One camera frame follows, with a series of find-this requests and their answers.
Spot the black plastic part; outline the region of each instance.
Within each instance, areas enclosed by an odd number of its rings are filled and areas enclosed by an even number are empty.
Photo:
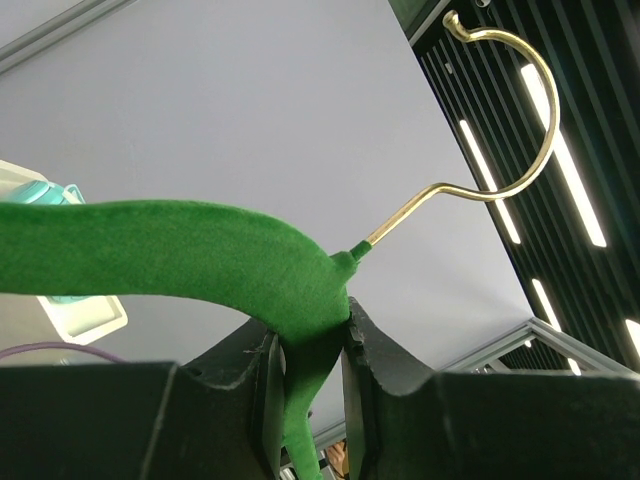
[[[277,338],[249,321],[184,368],[0,369],[0,479],[273,479]]]
[[[640,478],[638,377],[433,372],[352,312],[351,478]]]

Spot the green hanger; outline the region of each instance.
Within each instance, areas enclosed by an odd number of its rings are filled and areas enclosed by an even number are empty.
[[[527,173],[497,192],[435,184],[348,252],[327,255],[286,223],[240,208],[171,200],[96,205],[0,205],[0,292],[168,295],[239,310],[277,332],[286,357],[284,445],[302,480],[322,478],[307,419],[338,360],[349,318],[346,284],[358,262],[425,200],[449,193],[491,202],[526,188],[551,154],[559,101],[548,66],[515,35],[444,25],[463,42],[497,40],[533,63],[551,101],[542,148]]]

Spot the brass hook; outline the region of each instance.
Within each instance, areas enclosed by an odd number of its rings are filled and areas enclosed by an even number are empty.
[[[538,156],[531,167],[529,167],[529,170],[527,170],[527,172],[517,182],[509,185],[508,187],[501,188],[496,192],[470,190],[468,188],[451,185],[449,183],[435,183],[433,185],[429,185],[409,200],[400,210],[394,213],[389,220],[367,237],[367,242],[371,246],[382,240],[385,235],[396,228],[405,218],[411,215],[420,205],[422,205],[423,202],[438,193],[448,193],[449,195],[455,195],[456,197],[467,198],[469,200],[476,200],[480,202],[494,202],[520,193],[531,185],[538,175],[540,175],[542,169],[549,161],[551,152],[553,151],[553,143],[560,128],[560,99],[558,97],[558,89],[553,79],[553,74],[542,56],[540,56],[540,54],[531,45],[513,33],[493,28],[467,30],[460,24],[458,13],[453,10],[449,11],[444,16],[442,24],[461,42],[472,43],[480,40],[496,40],[513,47],[527,60],[529,60],[538,71],[538,75],[540,75],[540,78],[542,79],[542,84],[544,85],[547,98],[549,98],[551,102],[551,119],[549,122],[549,129],[545,134],[542,147],[540,148],[540,153],[538,153]]]

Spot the fluorescent light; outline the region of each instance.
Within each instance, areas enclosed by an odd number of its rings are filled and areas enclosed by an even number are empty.
[[[582,375],[582,370],[580,370],[580,366],[578,365],[578,362],[576,362],[573,358],[569,359],[569,368],[571,368],[571,371],[573,372],[574,375]]]
[[[469,148],[471,148],[471,153],[473,153],[473,157],[480,167],[480,173],[482,173],[482,177],[484,178],[485,183],[489,187],[489,190],[495,192],[498,190],[498,186],[496,185],[495,180],[493,179],[493,175],[491,175],[491,170],[489,170],[489,165],[487,161],[484,159],[484,155],[482,155],[482,151],[478,146],[478,142],[476,142],[476,138],[469,128],[469,124],[466,120],[460,120],[460,128],[462,129],[462,133],[464,134],[465,139],[467,140],[467,144]],[[507,210],[507,206],[505,205],[503,200],[498,200],[495,202],[496,207],[498,208],[498,213],[502,218],[502,223],[504,223],[505,228],[507,229],[507,233],[511,238],[511,241],[516,244],[520,244],[520,235],[518,235],[518,230],[516,229],[516,225],[513,223],[513,219],[511,215],[509,215],[509,210]]]
[[[638,355],[640,355],[640,324],[633,320],[627,320],[626,323],[629,335],[631,335],[631,340],[633,340],[633,344],[638,351]]]
[[[538,294],[538,298],[540,299],[540,303],[542,303],[542,308],[544,308],[544,313],[547,314],[547,319],[549,323],[553,327],[553,329],[557,332],[561,332],[562,328],[560,328],[560,322],[558,322],[558,317],[556,317],[555,312],[553,311],[553,307],[551,307],[551,302],[549,301],[549,297],[547,297],[547,293],[544,291],[544,287],[540,280],[533,279],[533,288],[536,289],[536,293]]]
[[[544,86],[542,85],[542,80],[540,79],[536,68],[531,64],[522,67],[520,72],[524,78],[527,90],[529,90],[531,100],[536,107],[538,117],[544,125],[544,128],[548,129],[551,111],[547,94],[545,93]],[[580,218],[582,218],[582,222],[587,229],[591,243],[598,247],[606,247],[607,241],[604,238],[604,234],[602,233],[596,214],[591,206],[587,192],[584,189],[582,180],[580,180],[580,175],[578,174],[578,170],[576,169],[576,165],[571,157],[569,147],[567,147],[567,142],[565,141],[562,132],[558,132],[553,149],[555,156],[558,159],[558,163],[560,164],[560,169],[562,170],[564,179],[569,187],[569,191],[573,196],[573,201],[580,213]]]

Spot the clothes hanger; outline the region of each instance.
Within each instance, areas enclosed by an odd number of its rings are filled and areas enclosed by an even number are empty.
[[[540,153],[525,175],[496,192],[437,183],[351,251],[327,255],[278,219],[227,205],[145,200],[93,205],[0,204],[0,292],[46,296],[167,295],[205,300],[260,319],[286,357],[284,438],[301,480],[320,480],[307,419],[337,362],[349,319],[346,284],[360,260],[438,193],[491,202],[517,194],[541,173],[559,128],[549,67],[512,33],[466,30],[455,12],[444,26],[458,40],[494,40],[535,65],[551,102]]]

